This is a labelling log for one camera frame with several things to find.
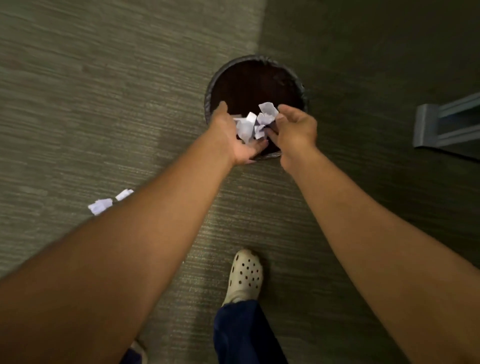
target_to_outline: person's right hand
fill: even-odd
[[[317,120],[309,114],[287,105],[279,105],[276,130],[266,128],[269,138],[282,151],[280,163],[290,173],[291,167],[303,153],[315,149]]]

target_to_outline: blue pants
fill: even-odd
[[[255,300],[226,304],[214,321],[219,364],[287,364],[260,305]]]

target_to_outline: gray carpet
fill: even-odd
[[[174,160],[205,130],[211,76],[257,49],[302,78],[334,162],[480,266],[479,165],[411,148],[417,104],[480,89],[478,10],[474,1],[0,5],[0,273],[89,218],[89,203]],[[265,261],[261,303],[291,363],[405,361],[269,160],[224,183],[140,335],[152,363],[216,362],[213,318],[242,247]]]

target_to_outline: person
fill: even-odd
[[[281,166],[406,356],[417,363],[480,362],[479,271],[375,202],[329,161],[315,145],[312,116],[278,108],[267,135],[282,151]],[[222,180],[267,144],[237,140],[220,103],[208,130],[162,174],[4,277],[3,361],[118,363],[182,263]],[[256,303],[262,280],[256,255],[240,251],[215,318],[222,364],[286,362]]]

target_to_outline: black trash bag liner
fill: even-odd
[[[258,115],[258,105],[264,102],[272,102],[276,108],[279,104],[286,104],[308,112],[305,90],[295,73],[260,55],[231,60],[213,76],[205,94],[207,124],[220,101],[227,103],[229,114],[243,117],[250,111]],[[278,147],[270,141],[256,159],[280,155]]]

